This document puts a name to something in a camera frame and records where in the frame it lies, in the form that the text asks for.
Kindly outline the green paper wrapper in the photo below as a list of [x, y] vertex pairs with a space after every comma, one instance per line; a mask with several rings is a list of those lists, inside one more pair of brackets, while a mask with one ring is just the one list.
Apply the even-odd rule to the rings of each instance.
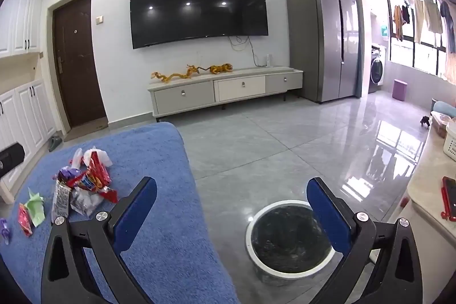
[[28, 190], [29, 199], [25, 203], [28, 215], [35, 228], [37, 228], [46, 219], [44, 211], [44, 198], [39, 193], [33, 193]]

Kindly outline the purple plastic wrapper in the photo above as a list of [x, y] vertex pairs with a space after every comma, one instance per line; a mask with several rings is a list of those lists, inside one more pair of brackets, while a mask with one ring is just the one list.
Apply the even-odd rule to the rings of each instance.
[[81, 170], [74, 167], [65, 166], [62, 167], [56, 175], [56, 179], [60, 182], [67, 183], [72, 179], [80, 176], [82, 174]]

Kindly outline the pink small snack packet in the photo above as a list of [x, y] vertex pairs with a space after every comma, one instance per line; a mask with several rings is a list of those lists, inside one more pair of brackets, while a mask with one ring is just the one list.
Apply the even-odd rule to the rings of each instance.
[[19, 204], [18, 223], [21, 229], [23, 230], [25, 236], [30, 237], [32, 235], [31, 220], [29, 217], [29, 212], [23, 204]]

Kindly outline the silver brown snack bag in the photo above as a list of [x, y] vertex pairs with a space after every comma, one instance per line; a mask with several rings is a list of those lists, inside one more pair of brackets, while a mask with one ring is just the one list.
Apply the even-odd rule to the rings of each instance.
[[65, 183], [56, 181], [51, 210], [51, 223], [58, 217], [68, 218], [70, 212], [71, 188]]

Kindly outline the red snack wrapper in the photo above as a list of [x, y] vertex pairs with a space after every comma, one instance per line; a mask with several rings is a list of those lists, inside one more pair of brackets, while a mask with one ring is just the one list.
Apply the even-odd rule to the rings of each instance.
[[118, 196], [116, 190], [111, 188], [111, 177], [103, 162], [104, 151], [91, 149], [87, 153], [87, 160], [84, 161], [87, 169], [80, 176], [68, 181], [66, 186], [96, 192], [105, 200], [116, 204]]

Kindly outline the clear plastic wrapper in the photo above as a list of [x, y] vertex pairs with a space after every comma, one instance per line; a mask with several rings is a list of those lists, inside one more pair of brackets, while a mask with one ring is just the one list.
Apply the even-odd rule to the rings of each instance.
[[71, 191], [70, 207], [80, 215], [90, 217], [102, 202], [103, 197], [96, 192], [79, 187], [74, 187]]

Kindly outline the white round trash bin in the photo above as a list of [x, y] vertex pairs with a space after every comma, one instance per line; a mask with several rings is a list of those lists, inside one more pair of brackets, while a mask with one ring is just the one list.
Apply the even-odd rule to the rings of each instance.
[[281, 200], [258, 211], [247, 226], [245, 245], [256, 275], [268, 285], [311, 277], [335, 255], [305, 200]]

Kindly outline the beige counter table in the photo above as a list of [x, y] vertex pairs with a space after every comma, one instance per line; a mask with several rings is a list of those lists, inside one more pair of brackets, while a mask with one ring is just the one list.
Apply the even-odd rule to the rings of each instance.
[[444, 211], [442, 178], [455, 179], [455, 161], [444, 153], [443, 147], [444, 138], [430, 128], [406, 193], [417, 213], [455, 246], [455, 223], [441, 216]]

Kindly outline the white plastic basket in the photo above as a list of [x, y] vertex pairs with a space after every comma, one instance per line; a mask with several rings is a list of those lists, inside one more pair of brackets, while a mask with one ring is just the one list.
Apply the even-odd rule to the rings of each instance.
[[454, 121], [450, 121], [446, 125], [443, 151], [448, 157], [456, 161], [456, 123]]

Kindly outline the dark brown entrance door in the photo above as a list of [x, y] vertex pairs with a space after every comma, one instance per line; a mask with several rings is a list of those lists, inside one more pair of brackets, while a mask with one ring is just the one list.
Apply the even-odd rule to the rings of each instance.
[[102, 119], [91, 33], [91, 0], [73, 0], [52, 14], [53, 52], [63, 107], [71, 127]]

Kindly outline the white TV cabinet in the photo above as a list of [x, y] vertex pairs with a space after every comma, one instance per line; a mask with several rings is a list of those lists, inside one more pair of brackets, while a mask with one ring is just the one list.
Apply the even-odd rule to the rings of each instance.
[[238, 69], [219, 75], [193, 75], [168, 83], [152, 83], [148, 88], [152, 99], [152, 116], [161, 119], [197, 109], [285, 94], [302, 88], [303, 77], [301, 70], [276, 66]]

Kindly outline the purple storage stool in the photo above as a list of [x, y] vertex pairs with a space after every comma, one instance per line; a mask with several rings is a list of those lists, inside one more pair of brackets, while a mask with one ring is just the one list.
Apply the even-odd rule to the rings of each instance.
[[406, 90], [408, 84], [402, 80], [393, 81], [392, 98], [404, 102], [406, 100]]

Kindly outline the white washing machine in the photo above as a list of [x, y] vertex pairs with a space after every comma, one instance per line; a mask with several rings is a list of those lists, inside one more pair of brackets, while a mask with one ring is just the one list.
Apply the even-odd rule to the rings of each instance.
[[385, 72], [386, 49], [382, 45], [373, 44], [371, 47], [371, 63], [369, 71], [369, 93], [376, 92], [383, 84]]

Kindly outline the grey double-door refrigerator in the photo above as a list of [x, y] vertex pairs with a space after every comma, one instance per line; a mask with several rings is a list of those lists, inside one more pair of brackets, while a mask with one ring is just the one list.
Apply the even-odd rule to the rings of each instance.
[[317, 103], [356, 95], [357, 0], [287, 0], [290, 66], [303, 72], [299, 95]]

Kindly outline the black wall television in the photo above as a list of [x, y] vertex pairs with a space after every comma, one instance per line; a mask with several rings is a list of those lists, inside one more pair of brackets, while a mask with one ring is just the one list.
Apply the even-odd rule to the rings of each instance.
[[135, 49], [223, 36], [266, 36], [266, 0], [130, 0]]

